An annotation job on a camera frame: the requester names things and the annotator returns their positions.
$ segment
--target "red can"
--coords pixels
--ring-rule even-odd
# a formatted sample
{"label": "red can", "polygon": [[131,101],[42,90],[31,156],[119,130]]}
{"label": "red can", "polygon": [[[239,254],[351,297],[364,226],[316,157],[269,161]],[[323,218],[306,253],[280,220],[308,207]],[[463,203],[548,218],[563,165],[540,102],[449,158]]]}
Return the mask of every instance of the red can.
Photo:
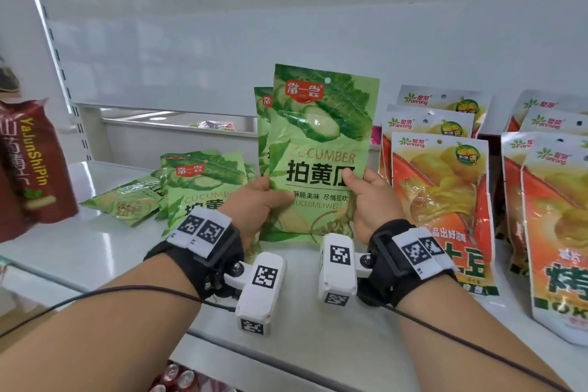
{"label": "red can", "polygon": [[170,364],[164,370],[164,373],[161,375],[161,384],[165,384],[167,387],[174,386],[178,381],[178,376],[180,374],[180,366],[177,364]]}
{"label": "red can", "polygon": [[183,372],[178,378],[178,392],[200,392],[198,379],[193,370]]}

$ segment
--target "green snack bag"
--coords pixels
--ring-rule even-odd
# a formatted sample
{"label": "green snack bag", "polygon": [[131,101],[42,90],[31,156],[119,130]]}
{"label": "green snack bag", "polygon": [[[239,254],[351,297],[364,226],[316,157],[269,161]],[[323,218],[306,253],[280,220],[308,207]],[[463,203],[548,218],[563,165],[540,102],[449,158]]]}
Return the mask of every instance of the green snack bag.
{"label": "green snack bag", "polygon": [[258,111],[259,173],[265,174],[269,167],[268,134],[272,118],[272,87],[254,87],[255,105]]}
{"label": "green snack bag", "polygon": [[241,153],[197,153],[185,160],[168,160],[174,168],[168,177],[168,226],[163,236],[180,225],[195,206],[218,209],[247,182]]}
{"label": "green snack bag", "polygon": [[364,176],[380,80],[280,64],[274,78],[270,183],[296,200],[274,213],[272,230],[353,237],[355,198],[342,173]]}
{"label": "green snack bag", "polygon": [[186,154],[164,154],[160,156],[161,162],[161,173],[159,176],[159,184],[161,187],[161,200],[159,200],[159,212],[157,216],[155,216],[156,220],[165,220],[168,217],[168,177],[169,173],[175,169],[172,165],[167,165],[168,160],[185,160],[189,158],[191,155],[195,155],[197,153],[204,153],[208,155],[220,155],[221,153],[217,149],[207,149],[203,151],[193,151],[188,152]]}
{"label": "green snack bag", "polygon": [[127,225],[134,226],[157,210],[160,199],[159,171],[154,171],[146,177],[133,180],[80,204],[115,216]]}
{"label": "green snack bag", "polygon": [[247,183],[255,180],[255,165],[253,163],[245,163],[245,172],[247,173]]}

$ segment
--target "right hand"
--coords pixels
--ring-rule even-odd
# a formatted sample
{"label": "right hand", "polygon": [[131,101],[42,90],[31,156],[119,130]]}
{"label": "right hand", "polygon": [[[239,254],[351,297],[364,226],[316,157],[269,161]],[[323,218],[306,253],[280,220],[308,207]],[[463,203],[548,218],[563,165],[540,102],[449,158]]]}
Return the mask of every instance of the right hand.
{"label": "right hand", "polygon": [[345,169],[343,181],[357,195],[353,224],[357,238],[365,245],[380,226],[390,220],[406,218],[394,188],[370,168],[366,168],[363,180]]}

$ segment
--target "dark red snack bag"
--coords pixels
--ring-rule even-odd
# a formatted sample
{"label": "dark red snack bag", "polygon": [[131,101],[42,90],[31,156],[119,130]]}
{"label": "dark red snack bag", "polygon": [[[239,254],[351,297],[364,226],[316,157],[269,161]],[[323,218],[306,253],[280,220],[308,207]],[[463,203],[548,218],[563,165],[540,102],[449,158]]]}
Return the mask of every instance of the dark red snack bag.
{"label": "dark red snack bag", "polygon": [[37,222],[55,223],[76,215],[77,203],[45,102],[0,101],[0,137],[25,210]]}
{"label": "dark red snack bag", "polygon": [[25,217],[22,201],[0,164],[0,242],[16,239],[28,228],[29,220]]}

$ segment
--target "forearm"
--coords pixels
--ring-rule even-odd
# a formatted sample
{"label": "forearm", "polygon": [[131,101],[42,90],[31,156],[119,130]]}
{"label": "forearm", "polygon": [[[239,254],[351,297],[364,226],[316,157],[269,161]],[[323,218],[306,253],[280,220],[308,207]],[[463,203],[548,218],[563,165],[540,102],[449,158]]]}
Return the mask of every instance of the forearm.
{"label": "forearm", "polygon": [[[448,276],[423,284],[402,299],[398,309],[565,386],[547,364]],[[423,392],[553,390],[408,319],[401,318],[401,331]]]}
{"label": "forearm", "polygon": [[[157,255],[105,287],[157,285],[196,295],[184,273]],[[163,292],[113,292],[81,300],[0,356],[6,390],[127,392],[149,387],[200,310]]]}

